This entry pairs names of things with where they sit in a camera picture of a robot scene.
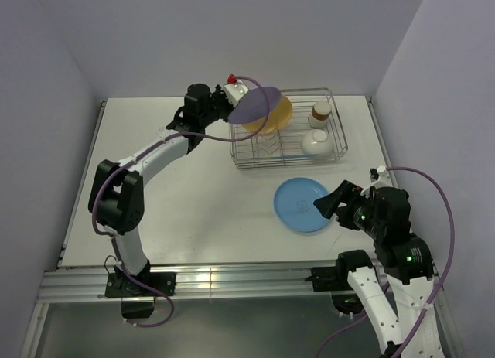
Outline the purple plastic plate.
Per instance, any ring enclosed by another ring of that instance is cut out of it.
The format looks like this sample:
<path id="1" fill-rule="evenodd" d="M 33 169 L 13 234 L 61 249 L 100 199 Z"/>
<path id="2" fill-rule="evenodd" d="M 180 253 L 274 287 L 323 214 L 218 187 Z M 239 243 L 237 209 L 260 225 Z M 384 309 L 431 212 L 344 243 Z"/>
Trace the purple plastic plate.
<path id="1" fill-rule="evenodd" d="M 276 87 L 262 87 L 249 90 L 230 113 L 227 122 L 230 124 L 249 124 L 264 118 L 273 111 L 282 98 Z"/>

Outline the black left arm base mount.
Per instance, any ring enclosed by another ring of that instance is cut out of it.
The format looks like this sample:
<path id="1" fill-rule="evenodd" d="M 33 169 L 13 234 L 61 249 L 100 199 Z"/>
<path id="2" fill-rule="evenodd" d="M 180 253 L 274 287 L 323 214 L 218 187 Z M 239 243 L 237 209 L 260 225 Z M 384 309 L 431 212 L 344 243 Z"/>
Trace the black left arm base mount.
<path id="1" fill-rule="evenodd" d="M 122 271 L 108 275 L 104 296 L 106 298 L 139 298 L 158 296 L 158 292 L 173 296 L 176 288 L 175 272 L 151 272 L 138 283 L 132 281 Z"/>

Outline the white ceramic bowl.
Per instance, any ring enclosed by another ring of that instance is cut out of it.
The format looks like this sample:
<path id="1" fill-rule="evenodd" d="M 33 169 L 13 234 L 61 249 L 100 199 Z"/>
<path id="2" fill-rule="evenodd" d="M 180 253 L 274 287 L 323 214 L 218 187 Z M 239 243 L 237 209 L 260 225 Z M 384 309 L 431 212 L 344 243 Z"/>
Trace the white ceramic bowl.
<path id="1" fill-rule="evenodd" d="M 302 154 L 310 158 L 329 158 L 333 154 L 333 141 L 322 129 L 307 131 L 300 143 Z"/>

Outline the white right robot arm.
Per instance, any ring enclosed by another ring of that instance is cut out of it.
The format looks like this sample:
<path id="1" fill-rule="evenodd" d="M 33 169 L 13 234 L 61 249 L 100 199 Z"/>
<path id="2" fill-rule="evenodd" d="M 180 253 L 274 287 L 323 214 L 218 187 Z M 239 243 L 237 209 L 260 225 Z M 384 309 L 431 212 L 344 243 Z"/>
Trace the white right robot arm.
<path id="1" fill-rule="evenodd" d="M 345 180 L 314 202 L 325 217 L 341 227 L 361 230 L 373 241 L 394 302 L 385 295 L 370 257 L 364 250 L 346 251 L 336 260 L 336 283 L 351 288 L 374 328 L 382 357 L 443 357 L 435 310 L 431 251 L 411 229 L 406 191 L 373 187 L 370 193 Z"/>

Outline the blue plastic plate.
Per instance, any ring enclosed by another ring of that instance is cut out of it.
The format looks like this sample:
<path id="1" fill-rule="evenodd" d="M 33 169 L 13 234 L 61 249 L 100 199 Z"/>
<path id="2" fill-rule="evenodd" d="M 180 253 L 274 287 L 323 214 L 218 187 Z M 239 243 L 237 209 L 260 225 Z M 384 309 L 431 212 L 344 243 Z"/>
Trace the blue plastic plate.
<path id="1" fill-rule="evenodd" d="M 273 206 L 275 213 L 289 229 L 300 233 L 313 233 L 328 223 L 314 206 L 314 201 L 329 194 L 319 182 L 297 177 L 286 180 L 275 191 Z"/>

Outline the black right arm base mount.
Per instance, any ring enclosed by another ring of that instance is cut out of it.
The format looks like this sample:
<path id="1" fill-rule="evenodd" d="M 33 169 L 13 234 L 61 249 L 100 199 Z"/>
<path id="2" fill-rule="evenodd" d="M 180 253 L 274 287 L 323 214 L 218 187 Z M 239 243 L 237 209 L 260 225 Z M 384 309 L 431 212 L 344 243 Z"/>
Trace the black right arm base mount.
<path id="1" fill-rule="evenodd" d="M 314 292 L 354 292 L 344 277 L 343 269 L 337 266 L 313 267 L 304 282 L 310 282 Z"/>

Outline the white cup with wood patches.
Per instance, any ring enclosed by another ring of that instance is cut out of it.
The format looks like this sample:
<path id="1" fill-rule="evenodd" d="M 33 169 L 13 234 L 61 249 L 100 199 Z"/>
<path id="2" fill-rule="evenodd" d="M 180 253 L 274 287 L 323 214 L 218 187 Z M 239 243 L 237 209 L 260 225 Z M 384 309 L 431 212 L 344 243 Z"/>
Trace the white cup with wood patches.
<path id="1" fill-rule="evenodd" d="M 317 101 L 312 106 L 308 116 L 308 123 L 312 128 L 323 129 L 326 127 L 329 116 L 332 113 L 332 105 L 329 101 Z"/>

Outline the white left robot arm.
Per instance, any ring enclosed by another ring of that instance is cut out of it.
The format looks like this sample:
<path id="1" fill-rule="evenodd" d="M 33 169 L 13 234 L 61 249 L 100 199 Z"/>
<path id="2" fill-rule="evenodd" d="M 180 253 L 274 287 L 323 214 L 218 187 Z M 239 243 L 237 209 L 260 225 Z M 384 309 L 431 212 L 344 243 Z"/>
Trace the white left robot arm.
<path id="1" fill-rule="evenodd" d="M 99 163 L 88 209 L 94 231 L 109 237 L 114 250 L 113 287 L 128 296 L 159 293 L 138 231 L 145 212 L 145 186 L 168 164 L 194 150 L 208 126 L 226 121 L 239 99 L 225 85 L 210 89 L 206 84 L 193 84 L 182 107 L 154 142 L 119 162 L 105 159 Z"/>

